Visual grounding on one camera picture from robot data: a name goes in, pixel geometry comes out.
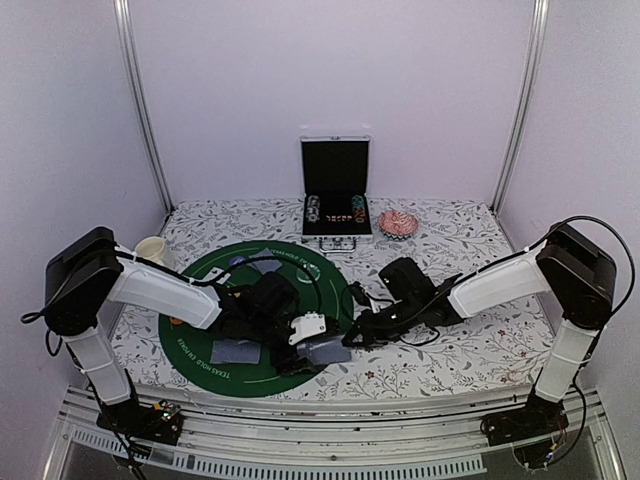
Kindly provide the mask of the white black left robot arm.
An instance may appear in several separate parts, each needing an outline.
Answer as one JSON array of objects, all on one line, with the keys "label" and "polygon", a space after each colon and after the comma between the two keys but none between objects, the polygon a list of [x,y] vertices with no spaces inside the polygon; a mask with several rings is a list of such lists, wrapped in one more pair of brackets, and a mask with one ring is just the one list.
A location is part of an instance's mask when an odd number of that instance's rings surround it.
[{"label": "white black left robot arm", "polygon": [[227,287],[223,277],[187,277],[128,251],[110,229],[96,227],[47,263],[42,314],[75,355],[98,399],[110,406],[111,419],[126,433],[138,434],[149,415],[133,400],[133,383],[99,326],[104,303],[141,307],[270,348],[294,347],[326,333],[320,311],[288,313],[300,295],[282,275],[266,272],[246,287]]}]

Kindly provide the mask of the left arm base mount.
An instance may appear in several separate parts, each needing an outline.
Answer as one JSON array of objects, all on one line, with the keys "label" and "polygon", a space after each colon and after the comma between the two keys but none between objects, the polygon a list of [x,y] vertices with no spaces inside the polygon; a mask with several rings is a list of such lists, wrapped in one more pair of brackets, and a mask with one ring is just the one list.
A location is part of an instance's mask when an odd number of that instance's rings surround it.
[{"label": "left arm base mount", "polygon": [[170,446],[178,444],[184,417],[181,407],[167,400],[152,406],[139,403],[137,398],[106,405],[98,401],[100,413],[96,424],[105,430],[120,434],[127,440],[146,440]]}]

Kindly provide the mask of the blue playing card deck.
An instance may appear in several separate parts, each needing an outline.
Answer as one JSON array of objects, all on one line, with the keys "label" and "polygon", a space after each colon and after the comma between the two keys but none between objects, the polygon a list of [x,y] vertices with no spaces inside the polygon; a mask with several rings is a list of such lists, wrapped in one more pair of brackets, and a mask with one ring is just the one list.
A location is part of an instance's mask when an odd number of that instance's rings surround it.
[{"label": "blue playing card deck", "polygon": [[260,252],[250,257],[249,266],[264,275],[269,272],[277,272],[282,267],[282,262],[272,253]]}]

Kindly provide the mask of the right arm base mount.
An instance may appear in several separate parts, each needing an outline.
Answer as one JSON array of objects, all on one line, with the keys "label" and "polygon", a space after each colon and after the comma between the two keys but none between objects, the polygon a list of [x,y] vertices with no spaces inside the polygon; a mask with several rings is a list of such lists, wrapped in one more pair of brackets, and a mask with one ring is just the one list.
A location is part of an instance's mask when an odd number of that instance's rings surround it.
[{"label": "right arm base mount", "polygon": [[480,431],[490,446],[510,444],[543,436],[544,439],[516,447],[516,461],[529,470],[544,469],[554,459],[569,422],[562,401],[550,402],[531,392],[519,408],[490,413],[480,423]]}]

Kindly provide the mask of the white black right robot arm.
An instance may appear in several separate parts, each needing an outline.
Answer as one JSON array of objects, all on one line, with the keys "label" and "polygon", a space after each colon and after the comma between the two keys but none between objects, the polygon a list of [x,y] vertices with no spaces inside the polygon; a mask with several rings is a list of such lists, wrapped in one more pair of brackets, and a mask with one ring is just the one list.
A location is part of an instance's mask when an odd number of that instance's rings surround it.
[{"label": "white black right robot arm", "polygon": [[537,436],[554,422],[554,405],[563,400],[614,313],[616,276],[614,259],[563,222],[527,249],[441,284],[413,259],[402,257],[379,274],[392,304],[363,310],[342,342],[347,347],[395,342],[419,324],[457,325],[493,307],[550,293],[562,309],[562,322],[532,388],[531,403],[516,421],[524,435]]}]

